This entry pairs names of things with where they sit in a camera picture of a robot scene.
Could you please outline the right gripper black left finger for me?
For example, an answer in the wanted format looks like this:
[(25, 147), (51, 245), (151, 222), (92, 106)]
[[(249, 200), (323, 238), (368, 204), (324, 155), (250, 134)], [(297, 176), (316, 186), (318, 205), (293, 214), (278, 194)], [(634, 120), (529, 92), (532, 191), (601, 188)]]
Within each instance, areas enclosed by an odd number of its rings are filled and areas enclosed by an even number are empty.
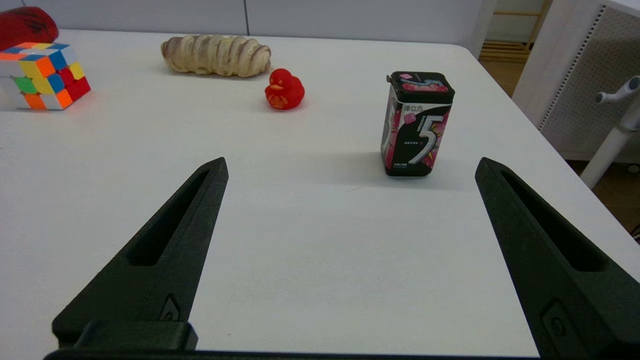
[(202, 164), (52, 322), (61, 347), (193, 347), (189, 317), (229, 178)]

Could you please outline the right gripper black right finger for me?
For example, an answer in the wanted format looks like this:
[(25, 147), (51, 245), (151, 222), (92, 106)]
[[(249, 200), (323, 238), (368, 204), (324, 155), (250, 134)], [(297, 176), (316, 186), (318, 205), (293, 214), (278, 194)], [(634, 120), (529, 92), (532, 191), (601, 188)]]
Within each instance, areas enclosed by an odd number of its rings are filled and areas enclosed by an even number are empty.
[(639, 282), (512, 169), (483, 157), (475, 182), (539, 355), (637, 360)]

